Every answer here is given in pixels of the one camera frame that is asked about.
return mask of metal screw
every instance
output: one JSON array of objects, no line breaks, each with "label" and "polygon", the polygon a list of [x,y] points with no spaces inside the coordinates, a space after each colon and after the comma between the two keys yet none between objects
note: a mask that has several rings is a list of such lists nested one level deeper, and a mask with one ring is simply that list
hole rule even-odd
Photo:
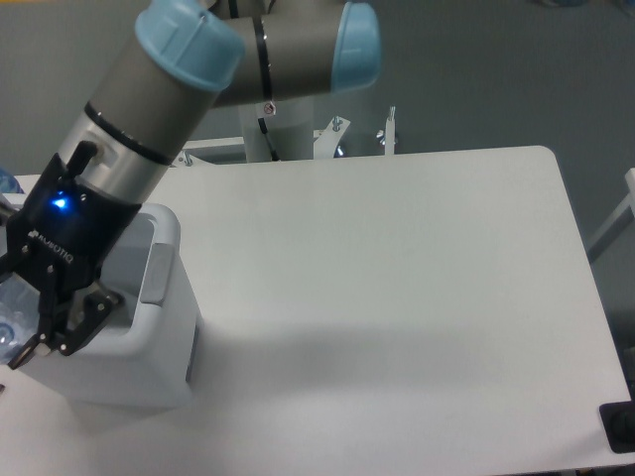
[{"label": "metal screw", "polygon": [[339,126],[341,126],[344,121],[341,120],[341,117],[335,116],[333,117],[333,131],[339,132]]},{"label": "metal screw", "polygon": [[[386,147],[386,133],[383,129],[380,129],[377,134],[375,134],[375,138],[380,146]],[[399,144],[399,136],[395,134],[395,144]]]},{"label": "metal screw", "polygon": [[186,166],[191,167],[194,165],[194,161],[191,159],[191,155],[188,151],[183,151],[183,155],[186,157]]}]

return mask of robotic arm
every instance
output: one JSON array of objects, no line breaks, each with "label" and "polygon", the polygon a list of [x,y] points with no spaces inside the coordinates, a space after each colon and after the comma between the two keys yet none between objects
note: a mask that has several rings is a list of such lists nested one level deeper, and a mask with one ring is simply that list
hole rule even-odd
[{"label": "robotic arm", "polygon": [[264,12],[261,0],[211,2],[225,23],[207,3],[154,0],[24,207],[0,204],[0,307],[14,319],[0,321],[0,364],[71,355],[122,305],[100,281],[104,259],[216,97],[270,101],[377,77],[368,5],[280,0]]},{"label": "robotic arm", "polygon": [[[86,103],[24,207],[7,222],[3,287],[37,294],[0,326],[0,363],[39,348],[70,355],[122,297],[100,281],[103,261],[244,56],[240,37],[196,0],[154,0]],[[29,329],[15,339],[13,328]]]}]

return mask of white plastic container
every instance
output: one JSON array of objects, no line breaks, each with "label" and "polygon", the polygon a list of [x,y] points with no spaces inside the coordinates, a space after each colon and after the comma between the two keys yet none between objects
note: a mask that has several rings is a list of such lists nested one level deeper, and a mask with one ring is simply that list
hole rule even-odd
[{"label": "white plastic container", "polygon": [[103,283],[126,297],[126,309],[73,355],[36,355],[20,371],[72,400],[155,408],[186,404],[202,320],[179,256],[180,241],[175,214],[162,205],[144,205],[103,266]]}]

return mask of plastic bottle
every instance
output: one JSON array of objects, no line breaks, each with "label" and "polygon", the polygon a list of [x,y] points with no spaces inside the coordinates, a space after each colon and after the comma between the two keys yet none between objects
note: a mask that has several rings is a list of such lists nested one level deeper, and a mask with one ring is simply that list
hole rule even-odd
[{"label": "plastic bottle", "polygon": [[38,298],[15,275],[0,284],[0,365],[8,364],[38,330]]},{"label": "plastic bottle", "polygon": [[20,184],[4,169],[0,168],[0,193],[24,193]]}]

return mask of gray floor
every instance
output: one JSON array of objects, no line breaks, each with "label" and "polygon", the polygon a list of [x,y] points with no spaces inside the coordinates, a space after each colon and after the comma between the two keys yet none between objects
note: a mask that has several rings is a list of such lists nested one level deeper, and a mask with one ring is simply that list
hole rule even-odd
[{"label": "gray floor", "polygon": [[[0,5],[0,165],[38,173],[148,0]],[[355,155],[397,106],[398,152],[540,144],[558,156],[581,236],[626,193],[635,166],[635,19],[612,2],[371,0],[384,67],[370,89],[316,101],[317,124],[353,121]],[[235,136],[214,110],[194,139]],[[635,227],[594,267],[617,340],[635,345]]]}]

